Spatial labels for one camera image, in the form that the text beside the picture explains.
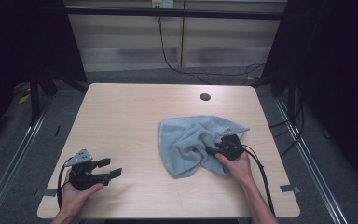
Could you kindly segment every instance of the black cable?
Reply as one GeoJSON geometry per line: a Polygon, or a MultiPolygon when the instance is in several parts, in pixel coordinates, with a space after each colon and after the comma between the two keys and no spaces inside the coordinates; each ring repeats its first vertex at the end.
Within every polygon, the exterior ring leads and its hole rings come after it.
{"type": "Polygon", "coordinates": [[[284,150],[280,156],[284,156],[297,142],[298,142],[298,139],[301,137],[301,134],[304,130],[304,126],[305,126],[305,116],[304,116],[304,108],[303,108],[303,97],[302,95],[298,92],[298,98],[299,98],[299,103],[300,103],[300,110],[301,110],[301,128],[300,128],[300,131],[298,132],[298,135],[296,136],[295,138],[295,141],[286,149],[284,150]]]}
{"type": "Polygon", "coordinates": [[[243,149],[245,150],[246,153],[248,153],[257,163],[258,169],[260,170],[261,176],[263,177],[263,182],[264,182],[264,187],[266,189],[266,194],[267,194],[267,200],[268,200],[268,206],[269,209],[271,210],[271,213],[275,216],[275,209],[274,209],[274,205],[272,203],[272,198],[271,198],[271,193],[269,191],[269,182],[267,181],[267,176],[266,176],[266,172],[264,171],[264,166],[261,164],[260,160],[258,159],[257,155],[255,154],[255,152],[252,150],[251,147],[248,147],[246,145],[243,145],[243,149]]]}
{"type": "Polygon", "coordinates": [[[286,134],[286,133],[288,133],[288,132],[289,132],[289,129],[286,129],[284,132],[278,133],[277,135],[274,135],[274,136],[272,136],[272,137],[273,137],[273,138],[277,138],[277,137],[282,136],[282,135],[284,135],[284,134],[286,134]]]}
{"type": "Polygon", "coordinates": [[[162,54],[164,56],[164,60],[165,60],[165,63],[175,72],[177,73],[180,73],[180,74],[184,74],[184,75],[189,75],[189,76],[192,76],[196,79],[198,79],[199,81],[201,82],[204,82],[206,84],[209,84],[209,85],[212,85],[211,83],[209,83],[208,81],[205,81],[203,79],[201,79],[200,77],[197,77],[196,75],[209,75],[209,76],[226,76],[226,77],[238,77],[238,76],[244,76],[244,75],[247,75],[247,78],[246,80],[249,78],[249,74],[252,73],[254,70],[256,70],[257,68],[259,68],[260,66],[264,65],[265,63],[254,63],[254,64],[250,64],[248,66],[246,66],[246,70],[245,72],[243,73],[238,73],[238,74],[223,74],[223,73],[203,73],[203,72],[195,72],[195,73],[190,73],[190,72],[185,72],[185,71],[180,71],[180,70],[177,70],[175,68],[173,68],[170,63],[168,63],[168,60],[167,60],[167,56],[165,54],[165,48],[164,48],[164,41],[163,41],[163,38],[162,38],[162,28],[161,28],[161,17],[158,17],[158,30],[159,30],[159,37],[160,37],[160,40],[161,40],[161,47],[162,47],[162,54]],[[256,66],[254,69],[248,71],[249,67],[251,66],[256,66]]]}
{"type": "Polygon", "coordinates": [[[61,205],[62,205],[62,188],[65,184],[67,184],[69,181],[65,182],[62,186],[61,186],[61,179],[62,179],[62,174],[63,174],[63,170],[65,169],[65,164],[71,160],[71,158],[69,158],[62,166],[61,170],[60,170],[60,175],[58,176],[58,187],[57,187],[57,202],[58,202],[58,207],[61,209],[61,205]]]}
{"type": "Polygon", "coordinates": [[[168,63],[167,56],[165,55],[164,41],[162,40],[161,17],[157,17],[157,19],[158,19],[159,37],[160,37],[160,39],[161,39],[162,54],[163,54],[163,56],[164,56],[165,63],[166,63],[173,71],[175,71],[175,72],[177,72],[177,73],[181,73],[181,74],[186,74],[186,75],[192,76],[192,77],[198,79],[198,80],[201,81],[201,82],[204,82],[204,83],[206,83],[206,84],[212,85],[211,83],[209,83],[209,82],[207,82],[207,81],[205,81],[205,80],[203,80],[203,79],[201,79],[201,78],[199,78],[199,77],[196,77],[196,76],[194,76],[194,75],[192,75],[192,74],[189,74],[189,73],[187,73],[187,72],[182,72],[182,71],[176,70],[176,69],[174,69],[174,68],[168,63]]]}
{"type": "MultiPolygon", "coordinates": [[[[297,118],[297,116],[299,115],[299,113],[301,112],[301,110],[302,110],[302,97],[300,96],[300,94],[298,94],[298,103],[297,103],[297,111],[296,111],[296,113],[295,113],[295,117],[297,118]]],[[[283,125],[283,124],[285,124],[285,123],[287,123],[287,122],[289,122],[289,120],[288,119],[286,119],[286,120],[284,120],[284,121],[282,121],[282,122],[279,122],[279,123],[276,123],[276,124],[272,124],[272,125],[269,125],[269,127],[270,127],[270,129],[271,128],[275,128],[275,127],[278,127],[278,126],[281,126],[281,125],[283,125]]]]}

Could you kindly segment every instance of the cloth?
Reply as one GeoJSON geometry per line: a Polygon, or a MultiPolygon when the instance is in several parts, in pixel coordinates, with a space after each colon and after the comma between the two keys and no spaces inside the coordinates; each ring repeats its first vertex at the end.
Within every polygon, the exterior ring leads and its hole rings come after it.
{"type": "Polygon", "coordinates": [[[193,175],[200,165],[220,175],[227,169],[206,147],[217,149],[222,133],[227,127],[243,128],[240,124],[216,116],[200,115],[163,119],[159,124],[159,149],[162,162],[174,177],[193,175]]]}

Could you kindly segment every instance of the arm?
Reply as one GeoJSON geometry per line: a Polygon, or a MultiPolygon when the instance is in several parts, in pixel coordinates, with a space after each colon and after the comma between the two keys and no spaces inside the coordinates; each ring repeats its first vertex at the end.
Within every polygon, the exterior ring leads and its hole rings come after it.
{"type": "MultiPolygon", "coordinates": [[[[69,180],[69,172],[66,173],[65,183],[69,180]]],[[[89,197],[103,188],[103,184],[96,184],[86,190],[77,190],[71,183],[65,184],[62,190],[62,206],[60,212],[52,220],[52,224],[70,223],[80,212],[89,197]]]]}
{"type": "Polygon", "coordinates": [[[272,215],[255,184],[252,176],[249,155],[246,152],[243,152],[236,161],[230,161],[222,154],[216,154],[216,158],[225,164],[231,176],[240,183],[251,207],[254,224],[278,223],[278,220],[272,215]]]}

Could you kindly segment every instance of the wooden table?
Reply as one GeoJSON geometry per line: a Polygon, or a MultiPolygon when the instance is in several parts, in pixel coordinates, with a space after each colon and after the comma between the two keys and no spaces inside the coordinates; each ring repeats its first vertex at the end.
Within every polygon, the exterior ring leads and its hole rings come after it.
{"type": "MultiPolygon", "coordinates": [[[[200,167],[187,178],[172,178],[162,164],[158,124],[162,119],[214,115],[251,129],[241,141],[265,166],[277,217],[296,217],[293,192],[282,193],[289,180],[258,101],[255,89],[240,86],[92,84],[77,114],[48,184],[57,188],[64,162],[86,148],[94,160],[112,163],[94,174],[122,167],[85,205],[83,218],[238,218],[250,217],[241,187],[229,176],[200,167]],[[209,101],[200,99],[208,93],[209,101]]],[[[263,180],[252,161],[255,182],[266,199],[263,180]]],[[[45,196],[37,214],[53,218],[57,199],[45,196]]]]}

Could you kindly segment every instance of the metal bar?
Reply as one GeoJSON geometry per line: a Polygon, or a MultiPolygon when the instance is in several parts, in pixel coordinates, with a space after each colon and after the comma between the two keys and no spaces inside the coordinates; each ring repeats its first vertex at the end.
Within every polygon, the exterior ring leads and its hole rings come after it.
{"type": "MultiPolygon", "coordinates": [[[[282,100],[277,100],[276,104],[281,112],[283,119],[289,120],[287,115],[287,108],[282,100]]],[[[315,183],[316,188],[319,190],[319,193],[324,201],[324,204],[329,212],[331,218],[336,224],[348,224],[342,210],[337,202],[336,197],[334,196],[331,189],[328,187],[327,183],[324,180],[324,177],[319,170],[318,165],[315,160],[312,158],[310,154],[310,150],[308,149],[304,139],[301,137],[298,128],[293,125],[290,121],[287,122],[287,128],[290,131],[293,139],[297,140],[297,149],[300,153],[305,165],[307,166],[308,171],[310,172],[310,176],[312,177],[313,182],[315,183]]]]}
{"type": "Polygon", "coordinates": [[[30,126],[33,126],[36,122],[37,118],[40,115],[40,104],[39,104],[39,89],[38,89],[38,78],[34,67],[30,68],[30,89],[31,89],[31,108],[32,108],[32,116],[30,126]]]}
{"type": "Polygon", "coordinates": [[[7,196],[7,193],[17,173],[19,172],[22,162],[24,161],[31,147],[31,144],[33,143],[36,134],[39,132],[39,129],[45,118],[46,112],[48,111],[48,108],[51,105],[52,101],[53,101],[53,97],[50,97],[44,110],[40,114],[39,118],[35,121],[34,126],[30,126],[30,128],[28,129],[27,134],[22,139],[22,142],[18,147],[16,154],[13,156],[13,159],[11,160],[10,164],[5,170],[5,173],[0,179],[0,206],[4,201],[5,197],[7,196]]]}
{"type": "Polygon", "coordinates": [[[280,12],[247,12],[218,11],[169,8],[121,8],[121,7],[25,7],[24,11],[41,11],[48,13],[65,12],[74,15],[116,15],[116,16],[160,16],[160,17],[192,17],[280,21],[283,18],[300,18],[301,15],[288,15],[280,12]]]}
{"type": "Polygon", "coordinates": [[[288,107],[287,114],[289,116],[290,122],[292,122],[292,124],[294,125],[296,125],[295,98],[296,98],[295,75],[293,75],[293,71],[290,71],[289,87],[287,88],[287,107],[288,107]]]}

